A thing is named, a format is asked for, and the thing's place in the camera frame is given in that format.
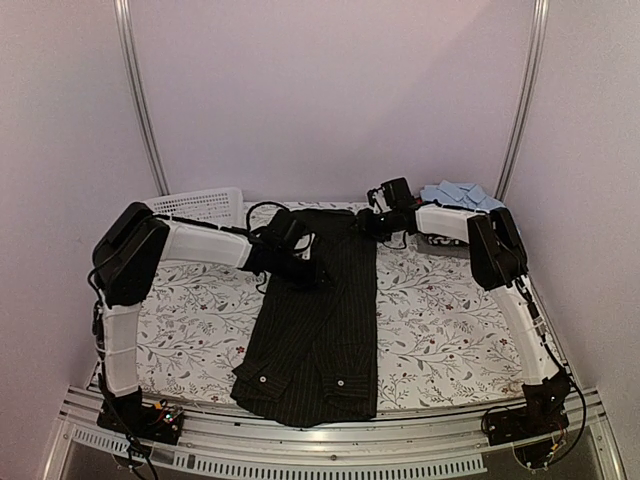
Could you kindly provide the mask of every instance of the floral fabric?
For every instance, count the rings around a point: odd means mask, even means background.
[[[290,208],[364,204],[289,203]],[[258,209],[252,227],[274,207]],[[389,245],[402,246],[398,236]],[[504,318],[475,284],[469,261],[380,245],[378,409],[455,406],[521,394],[518,354]],[[138,326],[145,391],[188,401],[233,403],[231,370],[242,362],[260,307],[262,279],[221,265],[158,268]]]

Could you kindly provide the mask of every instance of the blue cloth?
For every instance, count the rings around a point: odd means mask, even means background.
[[[455,205],[485,212],[504,207],[502,202],[487,195],[475,183],[451,183],[443,180],[440,185],[426,185],[420,191],[420,197],[425,202],[436,201],[440,205]]]

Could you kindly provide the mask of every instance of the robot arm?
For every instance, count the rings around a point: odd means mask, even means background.
[[[406,231],[469,244],[473,278],[502,311],[520,356],[527,401],[521,411],[488,416],[490,442],[510,442],[567,426],[563,402],[570,381],[546,345],[546,327],[531,294],[526,253],[509,210],[484,213],[419,204],[404,178],[369,191],[368,199],[374,210],[361,212],[359,225],[379,241],[388,240],[393,232]]]
[[[99,300],[94,310],[94,335],[102,360],[104,413],[98,424],[150,440],[175,443],[181,424],[148,426],[158,416],[142,406],[136,370],[137,325],[142,302],[151,290],[158,264],[164,260],[217,263],[251,271],[270,272],[296,288],[327,282],[321,263],[296,253],[309,245],[305,225],[287,210],[279,210],[260,231],[249,232],[190,219],[154,214],[133,203],[116,220],[93,252]]]

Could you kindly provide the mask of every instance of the white basket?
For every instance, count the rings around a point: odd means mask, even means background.
[[[235,187],[167,195],[145,203],[154,212],[165,215],[226,226],[241,227],[244,224],[242,191]]]

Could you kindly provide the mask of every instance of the black shirt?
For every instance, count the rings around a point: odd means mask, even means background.
[[[296,427],[376,414],[376,243],[345,210],[295,212],[316,233],[331,287],[300,291],[271,277],[231,397]]]

